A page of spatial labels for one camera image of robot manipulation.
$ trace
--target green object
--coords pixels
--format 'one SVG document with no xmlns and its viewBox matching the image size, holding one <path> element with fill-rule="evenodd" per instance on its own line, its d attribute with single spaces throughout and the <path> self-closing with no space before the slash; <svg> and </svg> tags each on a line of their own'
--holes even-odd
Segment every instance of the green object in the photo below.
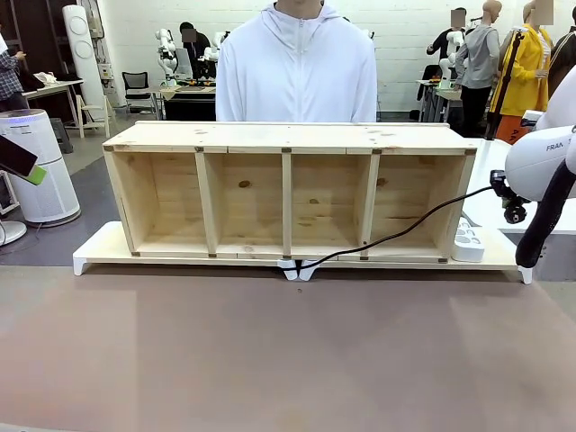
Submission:
<svg viewBox="0 0 576 432">
<path fill-rule="evenodd" d="M 41 168 L 41 167 L 35 165 L 34 168 L 32 169 L 32 171 L 28 174 L 28 176 L 22 177 L 22 178 L 24 180 L 26 180 L 27 182 L 32 183 L 33 185 L 39 186 L 44 181 L 46 174 L 47 174 L 47 172 L 44 168 Z"/>
</svg>

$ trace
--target gray hoodie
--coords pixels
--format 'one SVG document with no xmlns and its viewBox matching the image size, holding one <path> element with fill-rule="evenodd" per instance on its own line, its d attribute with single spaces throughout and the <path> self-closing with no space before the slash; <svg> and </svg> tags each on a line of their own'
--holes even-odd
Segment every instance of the gray hoodie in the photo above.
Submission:
<svg viewBox="0 0 576 432">
<path fill-rule="evenodd" d="M 470 65 L 464 68 L 464 60 Z M 492 87 L 498 72 L 500 42 L 498 31 L 486 24 L 480 24 L 464 39 L 464 45 L 456 55 L 457 84 L 468 88 Z"/>
</svg>

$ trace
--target white base board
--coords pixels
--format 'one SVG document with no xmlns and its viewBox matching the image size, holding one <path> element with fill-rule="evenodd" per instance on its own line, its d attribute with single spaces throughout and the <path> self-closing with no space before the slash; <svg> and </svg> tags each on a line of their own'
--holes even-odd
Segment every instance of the white base board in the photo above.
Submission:
<svg viewBox="0 0 576 432">
<path fill-rule="evenodd" d="M 328 261 L 321 267 L 389 268 L 413 270 L 518 270 L 516 248 L 495 229 L 475 228 L 486 247 L 481 263 L 454 260 L 439 263 L 393 263 L 381 261 Z M 167 265 L 167 266 L 278 266 L 275 259 L 218 259 L 186 257 L 132 256 L 121 222 L 108 222 L 74 253 L 74 273 L 80 276 L 91 264 Z"/>
</svg>

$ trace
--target zipper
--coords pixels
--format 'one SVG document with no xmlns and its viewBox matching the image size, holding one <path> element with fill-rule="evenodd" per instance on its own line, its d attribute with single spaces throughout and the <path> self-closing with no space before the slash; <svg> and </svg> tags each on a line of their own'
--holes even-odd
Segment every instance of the zipper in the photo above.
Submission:
<svg viewBox="0 0 576 432">
<path fill-rule="evenodd" d="M 303 98 L 303 91 L 302 91 L 302 33 L 304 28 L 304 20 L 300 20 L 298 23 L 298 43 L 297 43 L 297 82 L 296 82 L 296 121 L 303 122 L 303 112 L 302 112 L 302 98 Z"/>
</svg>

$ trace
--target white air purifier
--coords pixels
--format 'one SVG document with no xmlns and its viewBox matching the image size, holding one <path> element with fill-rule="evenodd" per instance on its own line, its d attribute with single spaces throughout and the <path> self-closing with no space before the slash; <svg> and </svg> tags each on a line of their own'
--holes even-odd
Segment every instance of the white air purifier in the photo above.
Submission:
<svg viewBox="0 0 576 432">
<path fill-rule="evenodd" d="M 10 182 L 26 221 L 47 228 L 77 218 L 80 215 L 80 204 L 46 112 L 2 112 L 0 134 L 38 156 L 36 165 L 47 171 L 44 181 L 38 186 L 17 175 L 10 175 Z"/>
</svg>

